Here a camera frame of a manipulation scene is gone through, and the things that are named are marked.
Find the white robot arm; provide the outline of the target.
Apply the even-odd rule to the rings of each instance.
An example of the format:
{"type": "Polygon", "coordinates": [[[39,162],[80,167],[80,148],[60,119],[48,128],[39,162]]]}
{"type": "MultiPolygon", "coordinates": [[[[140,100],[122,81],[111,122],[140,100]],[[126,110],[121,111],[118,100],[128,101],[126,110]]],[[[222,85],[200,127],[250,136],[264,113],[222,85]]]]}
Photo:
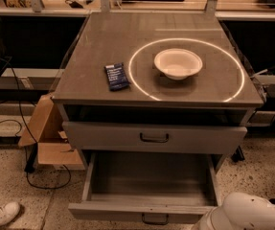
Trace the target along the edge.
{"type": "Polygon", "coordinates": [[[275,230],[275,198],[231,193],[191,230],[275,230]]]}

